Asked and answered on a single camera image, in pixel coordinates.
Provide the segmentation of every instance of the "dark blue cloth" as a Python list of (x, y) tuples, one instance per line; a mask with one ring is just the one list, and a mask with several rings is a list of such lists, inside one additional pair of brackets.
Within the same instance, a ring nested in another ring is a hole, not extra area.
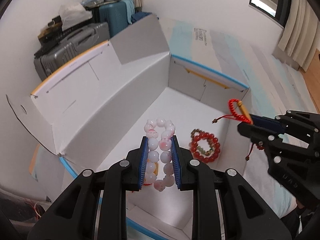
[(141, 20), (142, 18), (150, 15), (152, 13), (147, 13), (147, 12), (137, 12), (135, 14), (132, 15), (132, 18), (131, 18), (131, 22), (132, 23), (135, 23), (137, 22), (138, 20)]

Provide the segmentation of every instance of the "light blue towel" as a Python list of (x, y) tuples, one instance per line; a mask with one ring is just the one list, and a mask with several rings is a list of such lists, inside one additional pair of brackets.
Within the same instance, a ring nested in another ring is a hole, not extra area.
[(133, 0), (122, 0), (122, 1), (125, 2), (125, 5), (127, 6), (128, 23), (132, 24), (131, 17), (135, 13)]

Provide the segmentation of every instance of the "red string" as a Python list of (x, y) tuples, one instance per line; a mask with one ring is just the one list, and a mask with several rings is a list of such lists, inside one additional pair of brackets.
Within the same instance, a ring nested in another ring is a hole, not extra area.
[[(238, 113), (236, 112), (236, 110), (235, 110), (235, 108), (234, 108), (234, 106), (233, 106), (233, 103), (238, 103), (238, 102), (240, 102), (239, 99), (235, 99), (235, 98), (230, 99), (230, 100), (228, 101), (228, 107), (229, 107), (229, 110), (230, 110), (231, 114), (226, 114), (226, 115), (223, 115), (223, 116), (219, 117), (218, 119), (214, 119), (214, 120), (212, 121), (212, 123), (216, 123), (218, 120), (220, 120), (220, 119), (222, 119), (222, 118), (227, 118), (227, 119), (237, 120), (237, 121), (240, 121), (240, 122), (246, 122), (246, 123), (250, 123), (250, 124), (251, 124), (251, 120), (249, 120), (248, 118), (246, 118), (243, 114), (238, 114)], [(246, 158), (245, 158), (246, 161), (248, 161), (249, 158), (250, 158), (250, 154), (252, 153), (252, 150), (253, 150), (253, 145), (254, 145), (254, 143), (252, 143), (250, 152), (249, 152), (249, 154), (248, 154), (248, 155), (246, 156)], [(257, 145), (257, 148), (258, 148), (259, 150), (264, 150), (264, 147), (263, 147), (263, 146)]]

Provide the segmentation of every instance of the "white wall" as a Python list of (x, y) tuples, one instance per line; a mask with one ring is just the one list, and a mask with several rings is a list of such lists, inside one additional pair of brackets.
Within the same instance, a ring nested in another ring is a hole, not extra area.
[(81, 0), (13, 0), (0, 20), (0, 187), (17, 195), (45, 197), (28, 173), (37, 141), (15, 118), (5, 94), (28, 95), (40, 83), (33, 65), (37, 36), (61, 4), (74, 1)]
[(249, 0), (144, 0), (144, 11), (247, 39), (272, 53), (283, 28)]

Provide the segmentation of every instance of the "bracelet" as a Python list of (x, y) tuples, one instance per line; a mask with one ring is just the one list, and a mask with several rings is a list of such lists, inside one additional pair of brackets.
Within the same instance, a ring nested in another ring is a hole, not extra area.
[[(165, 131), (161, 133), (160, 141), (157, 140), (159, 137), (159, 133), (155, 130), (157, 126), (165, 128)], [(176, 127), (171, 120), (166, 121), (163, 118), (157, 118), (156, 120), (148, 119), (144, 126), (150, 151), (148, 153), (145, 182), (143, 185), (149, 186), (154, 184), (154, 188), (160, 192), (163, 191), (165, 187), (171, 187), (175, 183), (174, 176), (172, 176), (173, 166), (170, 152), (172, 146), (171, 137), (174, 135), (175, 129)], [(163, 170), (166, 175), (163, 179), (157, 180), (159, 153), (156, 150), (158, 147), (163, 150), (160, 159), (161, 162), (165, 163)]]
[[(191, 132), (191, 143), (189, 144), (189, 149), (193, 154), (195, 159), (202, 161), (203, 163), (214, 162), (218, 157), (220, 150), (220, 143), (218, 142), (218, 138), (214, 136), (213, 133), (204, 132), (200, 129), (194, 129)], [(204, 149), (198, 145), (198, 141), (207, 140), (210, 149), (208, 151), (204, 151)]]

